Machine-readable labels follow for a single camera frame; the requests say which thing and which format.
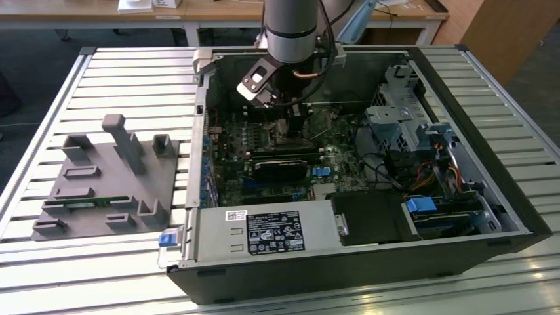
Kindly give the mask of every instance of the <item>motherboard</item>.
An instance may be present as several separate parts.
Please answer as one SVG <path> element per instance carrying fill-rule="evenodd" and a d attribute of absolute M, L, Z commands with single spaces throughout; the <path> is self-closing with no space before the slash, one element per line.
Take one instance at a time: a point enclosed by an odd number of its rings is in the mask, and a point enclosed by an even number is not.
<path fill-rule="evenodd" d="M 220 206 L 320 200 L 368 189 L 352 140 L 356 115 L 340 115 L 333 106 L 312 111 L 293 138 L 277 132 L 277 121 L 252 123 L 239 114 L 209 128 Z"/>

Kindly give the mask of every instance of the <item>green circuit board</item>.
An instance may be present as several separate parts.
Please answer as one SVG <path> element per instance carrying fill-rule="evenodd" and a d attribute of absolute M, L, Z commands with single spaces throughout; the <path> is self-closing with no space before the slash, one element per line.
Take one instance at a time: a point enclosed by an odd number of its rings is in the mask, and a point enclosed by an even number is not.
<path fill-rule="evenodd" d="M 313 200 L 313 185 L 332 183 L 337 192 L 368 189 L 352 143 L 352 116 L 337 115 L 335 108 L 315 108 L 301 132 L 301 145 L 321 148 L 316 163 L 309 163 L 307 176 L 293 182 L 259 183 L 253 178 L 255 161 L 245 159 L 249 150 L 273 151 L 273 124 L 232 121 L 224 123 L 215 140 L 216 183 L 220 206 Z M 313 169 L 328 169 L 317 176 Z"/>

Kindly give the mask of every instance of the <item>aluminum table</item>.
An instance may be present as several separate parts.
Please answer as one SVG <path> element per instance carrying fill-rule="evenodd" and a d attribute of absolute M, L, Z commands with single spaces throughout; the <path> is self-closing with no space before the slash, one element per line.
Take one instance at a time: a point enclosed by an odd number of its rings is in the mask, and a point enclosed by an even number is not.
<path fill-rule="evenodd" d="M 468 51 L 421 47 L 555 235 L 459 276 L 233 304 L 199 306 L 164 274 L 159 233 L 35 242 L 32 225 L 65 155 L 65 135 L 112 141 L 100 122 L 127 116 L 139 140 L 169 133 L 180 144 L 172 226 L 184 222 L 185 173 L 197 85 L 193 48 L 97 49 L 77 57 L 0 197 L 3 314 L 525 314 L 560 307 L 560 154 Z M 433 112 L 445 120 L 436 101 Z"/>

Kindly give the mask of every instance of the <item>floor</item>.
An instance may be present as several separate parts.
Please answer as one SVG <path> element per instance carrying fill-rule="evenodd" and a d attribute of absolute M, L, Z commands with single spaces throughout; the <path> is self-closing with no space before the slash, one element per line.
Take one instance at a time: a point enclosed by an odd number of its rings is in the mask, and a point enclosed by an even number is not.
<path fill-rule="evenodd" d="M 80 48 L 163 47 L 185 45 L 177 30 L 71 30 L 61 42 L 52 30 L 0 30 L 0 71 L 16 91 L 23 107 L 0 117 L 0 191 L 9 180 L 27 145 L 57 94 Z M 208 45 L 251 45 L 252 30 L 203 31 Z M 560 24 L 536 49 L 505 88 L 520 105 L 560 144 Z"/>

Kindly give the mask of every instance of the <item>power supply label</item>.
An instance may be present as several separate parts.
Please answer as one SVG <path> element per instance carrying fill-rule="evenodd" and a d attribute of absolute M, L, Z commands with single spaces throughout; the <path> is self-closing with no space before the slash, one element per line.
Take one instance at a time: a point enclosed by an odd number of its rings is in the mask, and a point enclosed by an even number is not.
<path fill-rule="evenodd" d="M 247 238 L 252 255 L 304 251 L 299 211 L 247 215 Z"/>

